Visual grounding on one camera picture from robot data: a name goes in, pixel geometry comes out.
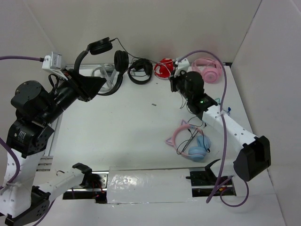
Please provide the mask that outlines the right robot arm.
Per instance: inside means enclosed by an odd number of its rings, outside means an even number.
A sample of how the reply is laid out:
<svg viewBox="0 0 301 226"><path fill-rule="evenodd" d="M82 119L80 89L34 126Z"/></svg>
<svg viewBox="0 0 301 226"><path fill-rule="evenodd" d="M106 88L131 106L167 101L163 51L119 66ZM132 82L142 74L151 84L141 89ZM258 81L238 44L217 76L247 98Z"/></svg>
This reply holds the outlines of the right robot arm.
<svg viewBox="0 0 301 226"><path fill-rule="evenodd" d="M224 136L224 146L231 144L237 157L233 163L224 163L223 172L232 172L248 182L271 166L270 142L247 131L225 112L204 90L204 81L198 72L181 70L171 75L171 91L180 92L187 100L189 110L199 119Z"/></svg>

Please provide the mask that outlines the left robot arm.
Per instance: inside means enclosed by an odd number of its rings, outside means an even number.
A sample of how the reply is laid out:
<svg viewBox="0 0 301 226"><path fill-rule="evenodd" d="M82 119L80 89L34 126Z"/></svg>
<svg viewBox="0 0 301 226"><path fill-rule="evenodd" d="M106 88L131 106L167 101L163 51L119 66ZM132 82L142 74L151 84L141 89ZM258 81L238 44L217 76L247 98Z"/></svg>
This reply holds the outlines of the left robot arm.
<svg viewBox="0 0 301 226"><path fill-rule="evenodd" d="M17 87L12 106L16 121L1 145L8 152L4 183L0 187L0 213L8 226L24 226L45 217L53 201L67 190L93 182L92 169L76 163L62 175L42 185L33 184L38 164L48 139L54 133L51 124L76 100L92 100L105 78L87 77L74 70L66 72L67 80L46 91L37 81L26 81Z"/></svg>

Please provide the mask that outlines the black wired headphones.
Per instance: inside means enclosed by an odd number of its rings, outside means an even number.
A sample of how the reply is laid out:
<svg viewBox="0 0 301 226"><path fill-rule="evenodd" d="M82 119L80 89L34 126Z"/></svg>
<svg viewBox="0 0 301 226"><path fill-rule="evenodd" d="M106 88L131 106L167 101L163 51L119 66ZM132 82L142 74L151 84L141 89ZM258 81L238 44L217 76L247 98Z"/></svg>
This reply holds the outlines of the black wired headphones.
<svg viewBox="0 0 301 226"><path fill-rule="evenodd" d="M102 40L98 40L92 42L87 45L87 48L83 50L76 58L73 70L75 72L79 72L80 65L83 59L87 56L87 54L91 55L99 55L104 52L107 52L112 49L112 42L109 37L104 38ZM124 73L127 73L127 70L130 65L129 63L129 53L126 50L118 50L114 55L114 66L115 70L118 72L117 81L112 90L106 93L98 92L99 96L110 96L116 93L123 81ZM187 92L180 93L186 100L188 104L189 110L196 115L198 118L202 118L203 112L207 109L207 104L209 103L209 98L205 94L204 91L204 81L200 77L199 73L195 72L187 72Z"/></svg>

